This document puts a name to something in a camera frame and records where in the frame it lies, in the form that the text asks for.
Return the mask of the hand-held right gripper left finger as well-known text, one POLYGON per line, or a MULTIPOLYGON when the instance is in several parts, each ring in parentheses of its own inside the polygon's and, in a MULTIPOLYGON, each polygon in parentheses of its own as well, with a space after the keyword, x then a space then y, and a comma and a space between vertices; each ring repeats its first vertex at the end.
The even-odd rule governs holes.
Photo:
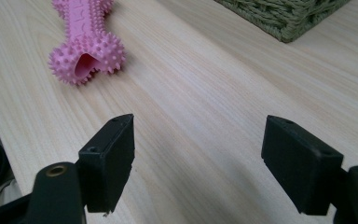
POLYGON ((83 203, 90 213, 114 212, 134 160, 133 114, 108 120, 78 152, 83 203))

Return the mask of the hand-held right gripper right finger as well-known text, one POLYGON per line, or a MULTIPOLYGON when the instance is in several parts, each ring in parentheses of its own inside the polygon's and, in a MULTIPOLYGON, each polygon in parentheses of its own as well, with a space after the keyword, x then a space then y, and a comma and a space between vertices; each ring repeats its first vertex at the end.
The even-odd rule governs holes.
POLYGON ((288 119, 267 116, 261 158, 300 213, 327 214, 344 156, 288 119))

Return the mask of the pink spiky bone chew toy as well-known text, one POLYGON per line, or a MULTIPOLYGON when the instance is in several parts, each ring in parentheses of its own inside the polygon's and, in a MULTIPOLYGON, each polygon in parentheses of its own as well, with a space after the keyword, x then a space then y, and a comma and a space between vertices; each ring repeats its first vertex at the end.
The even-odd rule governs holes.
POLYGON ((104 27, 113 4, 114 0, 52 0, 65 23, 65 42, 48 56, 48 67, 58 80, 81 85, 93 72, 113 74, 121 69, 124 46, 104 27))

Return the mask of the green woven basket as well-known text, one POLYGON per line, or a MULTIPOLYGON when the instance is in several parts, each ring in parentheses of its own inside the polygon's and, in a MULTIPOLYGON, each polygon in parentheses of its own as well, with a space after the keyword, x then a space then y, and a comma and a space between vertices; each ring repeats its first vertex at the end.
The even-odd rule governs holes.
POLYGON ((214 0, 283 43, 291 43, 351 0, 214 0))

